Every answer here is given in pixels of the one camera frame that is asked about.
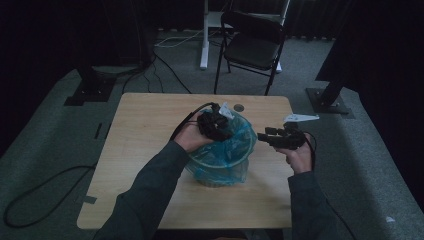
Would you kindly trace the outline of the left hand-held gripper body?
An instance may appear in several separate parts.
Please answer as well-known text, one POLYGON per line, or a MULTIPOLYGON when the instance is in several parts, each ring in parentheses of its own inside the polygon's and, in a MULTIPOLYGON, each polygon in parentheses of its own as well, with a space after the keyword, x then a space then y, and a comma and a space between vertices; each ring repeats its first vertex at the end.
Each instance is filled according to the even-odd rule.
POLYGON ((220 106, 217 103, 208 103, 208 106, 211 110, 203 111, 197 117, 200 133, 213 141, 224 142, 230 139, 233 133, 229 129, 229 118, 219 112, 220 106))

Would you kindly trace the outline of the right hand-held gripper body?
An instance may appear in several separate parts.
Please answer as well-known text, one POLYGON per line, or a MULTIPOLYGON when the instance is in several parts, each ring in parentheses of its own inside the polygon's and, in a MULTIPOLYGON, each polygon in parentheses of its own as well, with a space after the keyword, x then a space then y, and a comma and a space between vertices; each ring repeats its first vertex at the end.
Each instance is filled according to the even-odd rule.
POLYGON ((299 130, 297 123, 305 121, 319 120, 318 115, 304 115, 292 113, 284 118, 284 128, 277 130, 277 139, 274 145, 277 148, 296 150, 308 143, 303 131, 299 130))

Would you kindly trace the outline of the person's right hand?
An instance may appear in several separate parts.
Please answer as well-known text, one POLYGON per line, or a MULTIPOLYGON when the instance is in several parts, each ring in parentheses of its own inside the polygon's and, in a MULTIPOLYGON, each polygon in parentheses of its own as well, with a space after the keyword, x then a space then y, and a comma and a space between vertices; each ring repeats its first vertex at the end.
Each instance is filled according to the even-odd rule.
POLYGON ((306 173, 313 170, 313 157, 311 147, 308 145, 310 135, 306 134, 305 143, 296 150, 276 148, 276 151, 286 156, 286 162, 295 174, 306 173))

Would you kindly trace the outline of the person's left hand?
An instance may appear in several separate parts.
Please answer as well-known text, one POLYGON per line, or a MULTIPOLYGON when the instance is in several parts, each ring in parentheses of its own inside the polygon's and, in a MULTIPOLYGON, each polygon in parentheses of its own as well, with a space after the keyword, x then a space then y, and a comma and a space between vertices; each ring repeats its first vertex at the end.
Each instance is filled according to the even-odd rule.
POLYGON ((197 118, 200 113, 196 113, 174 138, 174 141, 182 147, 187 153, 194 152, 198 148, 212 143, 212 140, 200 133, 197 118))

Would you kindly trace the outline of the black metal stand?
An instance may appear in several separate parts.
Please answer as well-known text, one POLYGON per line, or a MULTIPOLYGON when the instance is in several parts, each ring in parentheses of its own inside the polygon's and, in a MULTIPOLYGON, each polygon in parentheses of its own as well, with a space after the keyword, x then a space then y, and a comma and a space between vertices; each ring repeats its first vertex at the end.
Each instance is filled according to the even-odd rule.
POLYGON ((91 66, 77 68, 80 84, 65 102, 65 106, 82 106, 86 102, 107 102, 117 80, 113 74, 98 74, 91 66))
POLYGON ((340 98, 347 77, 341 54, 332 49, 324 60, 316 81, 325 81, 328 85, 323 88, 306 88, 309 101, 315 113, 348 115, 350 110, 340 98))

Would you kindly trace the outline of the white desk leg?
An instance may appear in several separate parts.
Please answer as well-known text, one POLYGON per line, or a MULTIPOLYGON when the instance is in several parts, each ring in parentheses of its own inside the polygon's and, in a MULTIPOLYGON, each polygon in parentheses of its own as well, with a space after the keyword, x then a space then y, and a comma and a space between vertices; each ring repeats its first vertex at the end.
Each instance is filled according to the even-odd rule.
MULTIPOLYGON (((291 2, 291 0, 284 0, 283 8, 282 8, 282 11, 281 11, 281 14, 280 14, 280 24, 283 27, 285 26, 285 21, 286 21, 286 18, 287 18, 287 12, 288 12, 290 2, 291 2)), ((277 64, 276 72, 277 73, 282 72, 282 67, 281 67, 280 61, 277 64)))
POLYGON ((204 10, 203 10, 203 40, 202 40, 202 49, 200 57, 200 69, 206 70, 208 67, 208 55, 209 55, 209 25, 208 25, 208 15, 209 15, 209 0, 204 1, 204 10))

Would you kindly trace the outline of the black folding chair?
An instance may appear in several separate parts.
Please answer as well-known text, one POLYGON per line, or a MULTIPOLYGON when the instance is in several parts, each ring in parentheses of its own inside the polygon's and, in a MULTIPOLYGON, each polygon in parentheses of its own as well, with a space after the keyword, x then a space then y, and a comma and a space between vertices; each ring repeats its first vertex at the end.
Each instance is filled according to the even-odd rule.
POLYGON ((220 17, 222 42, 215 75, 214 93, 217 93, 222 60, 227 70, 239 68, 268 77, 264 95, 267 96, 277 72, 286 31, 271 19, 252 14, 226 11, 220 17))

